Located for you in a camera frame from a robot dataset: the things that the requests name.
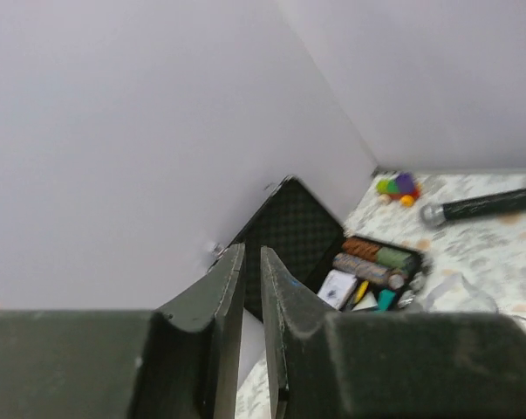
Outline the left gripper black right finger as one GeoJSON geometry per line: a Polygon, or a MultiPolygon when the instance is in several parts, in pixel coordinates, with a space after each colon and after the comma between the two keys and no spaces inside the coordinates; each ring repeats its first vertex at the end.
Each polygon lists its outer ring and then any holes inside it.
{"type": "Polygon", "coordinates": [[[274,418],[526,418],[526,333],[493,313],[342,313],[261,250],[274,418]]]}

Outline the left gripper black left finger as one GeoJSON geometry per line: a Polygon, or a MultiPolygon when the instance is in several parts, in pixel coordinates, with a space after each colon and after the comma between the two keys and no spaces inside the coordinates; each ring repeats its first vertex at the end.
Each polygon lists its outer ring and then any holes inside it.
{"type": "Polygon", "coordinates": [[[243,244],[152,311],[0,311],[0,418],[230,418],[243,244]]]}

